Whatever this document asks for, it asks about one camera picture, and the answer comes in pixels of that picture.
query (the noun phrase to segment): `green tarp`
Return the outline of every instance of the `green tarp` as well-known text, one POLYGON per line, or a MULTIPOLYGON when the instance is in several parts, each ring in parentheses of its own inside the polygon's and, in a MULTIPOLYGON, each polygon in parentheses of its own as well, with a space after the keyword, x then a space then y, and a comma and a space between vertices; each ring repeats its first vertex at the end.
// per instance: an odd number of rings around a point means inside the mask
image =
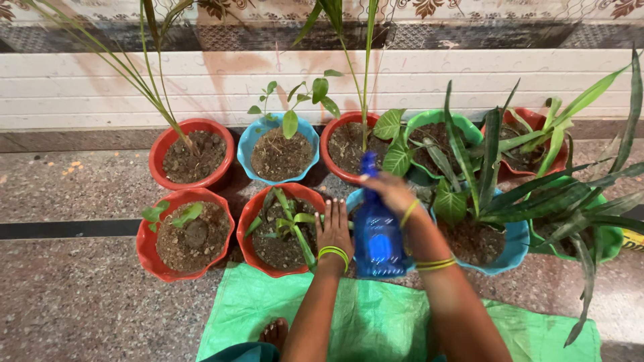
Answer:
MULTIPOLYGON (((274 279, 247 264, 229 263, 196 360, 237 343, 256 341, 263 326, 277 317, 291 323, 312 278, 306 273, 274 279)), ((600 336, 592 320, 564 349, 576 318, 532 313, 496 301, 483 303, 515 362, 601 361, 600 336)), ((428 318, 424 291, 343 278, 327 360, 425 362, 428 318)))

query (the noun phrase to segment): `granite floor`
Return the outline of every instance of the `granite floor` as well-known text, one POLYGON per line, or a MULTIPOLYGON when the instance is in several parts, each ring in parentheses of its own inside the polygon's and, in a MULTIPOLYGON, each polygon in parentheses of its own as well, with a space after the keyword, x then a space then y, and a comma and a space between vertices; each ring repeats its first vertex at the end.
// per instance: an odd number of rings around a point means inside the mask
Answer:
MULTIPOLYGON (((576 162, 595 160, 609 140, 575 144, 576 162)), ((147 150, 0 154, 0 222, 137 218, 169 190, 147 170, 147 150)), ((636 142, 631 162, 644 160, 636 142)), ((580 174, 588 177, 590 171, 580 174)), ((355 189, 316 165, 303 184, 324 196, 355 189)), ((235 218, 265 184, 237 164, 213 191, 235 218)), ((625 178, 611 199, 644 189, 625 178)), ((239 260, 236 245, 230 259, 239 260)), ((0 241, 0 361, 194 361, 222 277, 164 283, 145 272, 133 237, 0 241)), ((644 361, 644 253, 623 251, 598 270, 589 317, 604 361, 644 361)), ((529 254, 495 277, 468 272, 482 298, 535 312, 578 316, 583 278, 576 262, 529 254)), ((420 287, 417 273, 391 282, 420 287)))

